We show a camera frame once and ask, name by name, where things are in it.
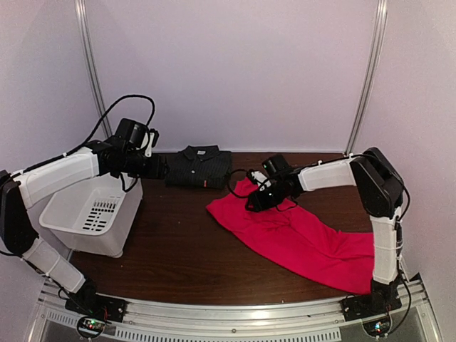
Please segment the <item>red garment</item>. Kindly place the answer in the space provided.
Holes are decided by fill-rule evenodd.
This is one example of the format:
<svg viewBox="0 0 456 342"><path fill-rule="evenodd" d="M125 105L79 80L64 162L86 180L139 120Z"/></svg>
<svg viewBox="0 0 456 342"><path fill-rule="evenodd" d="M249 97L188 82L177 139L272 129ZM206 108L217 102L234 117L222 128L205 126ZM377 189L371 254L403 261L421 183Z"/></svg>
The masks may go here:
<svg viewBox="0 0 456 342"><path fill-rule="evenodd" d="M238 181L234 195L210 202L214 219L247 247L304 278L352 294L369 294L374 268L373 234L337 231L285 200L263 212L246 210L257 189Z"/></svg>

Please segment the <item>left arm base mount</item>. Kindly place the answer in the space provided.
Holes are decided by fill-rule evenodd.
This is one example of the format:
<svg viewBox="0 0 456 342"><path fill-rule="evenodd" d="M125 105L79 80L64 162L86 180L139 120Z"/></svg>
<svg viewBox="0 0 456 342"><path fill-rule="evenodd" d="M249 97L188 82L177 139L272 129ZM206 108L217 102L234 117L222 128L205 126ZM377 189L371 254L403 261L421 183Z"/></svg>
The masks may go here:
<svg viewBox="0 0 456 342"><path fill-rule="evenodd" d="M98 294L95 282L90 279L77 292L66 291L65 294L65 308L69 311L107 322L123 322L126 300Z"/></svg>

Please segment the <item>round circuit board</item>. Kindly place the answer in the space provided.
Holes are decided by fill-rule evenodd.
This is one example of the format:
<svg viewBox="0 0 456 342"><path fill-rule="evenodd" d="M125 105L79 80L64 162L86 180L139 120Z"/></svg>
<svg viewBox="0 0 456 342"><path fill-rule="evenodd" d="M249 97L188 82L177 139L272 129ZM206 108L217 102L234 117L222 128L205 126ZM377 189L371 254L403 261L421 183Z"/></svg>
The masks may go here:
<svg viewBox="0 0 456 342"><path fill-rule="evenodd" d="M391 319L388 317L377 318L363 322L364 332L372 338L381 338L389 334L391 329Z"/></svg>
<svg viewBox="0 0 456 342"><path fill-rule="evenodd" d="M79 335L86 339L99 337L106 327L107 323L90 316L80 317L76 323L76 330Z"/></svg>

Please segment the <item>right round circuit board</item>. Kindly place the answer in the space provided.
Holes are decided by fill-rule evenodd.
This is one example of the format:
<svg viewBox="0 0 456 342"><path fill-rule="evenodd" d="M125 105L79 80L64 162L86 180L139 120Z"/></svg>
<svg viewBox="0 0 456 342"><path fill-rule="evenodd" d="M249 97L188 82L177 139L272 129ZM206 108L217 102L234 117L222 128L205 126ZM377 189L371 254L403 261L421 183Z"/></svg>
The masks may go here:
<svg viewBox="0 0 456 342"><path fill-rule="evenodd" d="M388 317L377 318L363 322L364 332L372 338L381 338L389 334L391 329L391 319Z"/></svg>

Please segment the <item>left aluminium frame post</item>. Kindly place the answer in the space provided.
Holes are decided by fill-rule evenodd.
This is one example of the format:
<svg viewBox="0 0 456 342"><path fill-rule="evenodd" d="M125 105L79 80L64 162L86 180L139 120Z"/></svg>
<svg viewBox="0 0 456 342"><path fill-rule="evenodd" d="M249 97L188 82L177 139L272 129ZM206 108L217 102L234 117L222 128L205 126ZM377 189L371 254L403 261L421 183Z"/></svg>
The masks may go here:
<svg viewBox="0 0 456 342"><path fill-rule="evenodd" d="M103 93L100 86L98 72L95 64L95 56L93 53L93 47L90 38L86 1L75 0L74 5L76 10L76 20L78 22L78 29L81 36L85 66L88 72L90 89L92 91L93 99L95 102L95 108L98 112L98 116L99 118L101 118L105 112L105 103L103 99Z"/></svg>

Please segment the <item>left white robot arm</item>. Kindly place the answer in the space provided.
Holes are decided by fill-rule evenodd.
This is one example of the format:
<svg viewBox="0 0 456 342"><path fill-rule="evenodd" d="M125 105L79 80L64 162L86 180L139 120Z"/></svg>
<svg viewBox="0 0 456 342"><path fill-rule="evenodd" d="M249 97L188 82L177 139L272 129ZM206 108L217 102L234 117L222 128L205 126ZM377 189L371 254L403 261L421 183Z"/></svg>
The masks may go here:
<svg viewBox="0 0 456 342"><path fill-rule="evenodd" d="M160 180L167 172L164 158L152 151L158 137L155 129L124 118L107 140L85 142L16 174L1 172L1 240L8 253L76 294L74 303L86 316L102 311L101 298L34 229L28 211L47 200L39 224L66 247L121 257L143 198L142 180Z"/></svg>

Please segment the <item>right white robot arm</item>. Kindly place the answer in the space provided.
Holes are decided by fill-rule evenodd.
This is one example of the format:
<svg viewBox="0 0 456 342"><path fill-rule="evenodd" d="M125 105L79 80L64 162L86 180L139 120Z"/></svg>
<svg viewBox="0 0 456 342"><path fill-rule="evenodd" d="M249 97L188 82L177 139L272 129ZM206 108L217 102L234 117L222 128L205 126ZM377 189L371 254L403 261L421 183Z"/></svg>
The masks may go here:
<svg viewBox="0 0 456 342"><path fill-rule="evenodd" d="M263 212L285 200L320 190L351 189L358 198L373 233L374 265L365 307L381 314L393 302L393 289L400 278L403 249L402 223L410 195L403 178L376 147L364 152L293 166L283 155L262 163L265 175L255 174L258 187L247 196L246 209Z"/></svg>

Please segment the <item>white plastic laundry bin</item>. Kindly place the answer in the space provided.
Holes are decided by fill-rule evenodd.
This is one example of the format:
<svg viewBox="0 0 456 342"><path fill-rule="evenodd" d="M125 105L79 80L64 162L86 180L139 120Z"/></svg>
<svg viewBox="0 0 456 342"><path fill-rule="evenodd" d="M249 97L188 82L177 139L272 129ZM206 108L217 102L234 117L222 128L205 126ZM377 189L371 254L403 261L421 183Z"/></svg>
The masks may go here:
<svg viewBox="0 0 456 342"><path fill-rule="evenodd" d="M69 249L119 258L143 199L141 181L104 175L55 193L39 217Z"/></svg>

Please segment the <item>front aluminium rail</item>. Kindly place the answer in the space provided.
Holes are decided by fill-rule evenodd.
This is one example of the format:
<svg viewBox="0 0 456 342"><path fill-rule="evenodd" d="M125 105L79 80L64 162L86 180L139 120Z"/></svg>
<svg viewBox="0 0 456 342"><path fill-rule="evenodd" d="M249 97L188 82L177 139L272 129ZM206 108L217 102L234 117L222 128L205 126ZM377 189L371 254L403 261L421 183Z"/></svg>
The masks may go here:
<svg viewBox="0 0 456 342"><path fill-rule="evenodd" d="M442 341L424 286L409 283L410 311L386 338L370 336L373 320L345 320L341 298L258 306L192 306L125 299L123 320L93 341ZM87 341L80 314L65 309L54 286L45 286L25 341Z"/></svg>

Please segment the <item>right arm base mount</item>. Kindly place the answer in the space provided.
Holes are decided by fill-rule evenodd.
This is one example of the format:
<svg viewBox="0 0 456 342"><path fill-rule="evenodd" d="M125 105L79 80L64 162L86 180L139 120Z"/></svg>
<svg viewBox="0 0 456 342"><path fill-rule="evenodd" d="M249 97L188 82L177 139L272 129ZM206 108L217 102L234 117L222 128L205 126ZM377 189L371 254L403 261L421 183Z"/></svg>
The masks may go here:
<svg viewBox="0 0 456 342"><path fill-rule="evenodd" d="M383 284L372 279L370 289L368 294L349 295L341 300L345 321L387 314L389 311L402 307L398 296L398 282L392 281L389 284Z"/></svg>

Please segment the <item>left round circuit board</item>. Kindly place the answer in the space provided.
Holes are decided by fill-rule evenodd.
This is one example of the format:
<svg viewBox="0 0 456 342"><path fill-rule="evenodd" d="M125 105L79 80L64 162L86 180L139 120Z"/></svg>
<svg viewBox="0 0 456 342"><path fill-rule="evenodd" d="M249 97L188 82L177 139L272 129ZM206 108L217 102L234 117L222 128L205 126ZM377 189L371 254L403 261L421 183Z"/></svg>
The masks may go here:
<svg viewBox="0 0 456 342"><path fill-rule="evenodd" d="M107 323L90 316L80 317L76 323L76 330L79 335L86 339L99 337L106 327Z"/></svg>

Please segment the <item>dark pinstriped shirt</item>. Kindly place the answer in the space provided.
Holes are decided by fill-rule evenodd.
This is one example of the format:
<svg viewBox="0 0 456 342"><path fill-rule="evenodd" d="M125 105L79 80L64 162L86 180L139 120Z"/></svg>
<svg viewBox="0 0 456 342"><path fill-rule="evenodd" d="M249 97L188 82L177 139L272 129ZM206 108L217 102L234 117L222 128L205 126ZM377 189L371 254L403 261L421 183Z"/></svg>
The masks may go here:
<svg viewBox="0 0 456 342"><path fill-rule="evenodd" d="M174 153L165 178L168 187L201 187L221 190L232 172L232 152L217 145L191 146Z"/></svg>

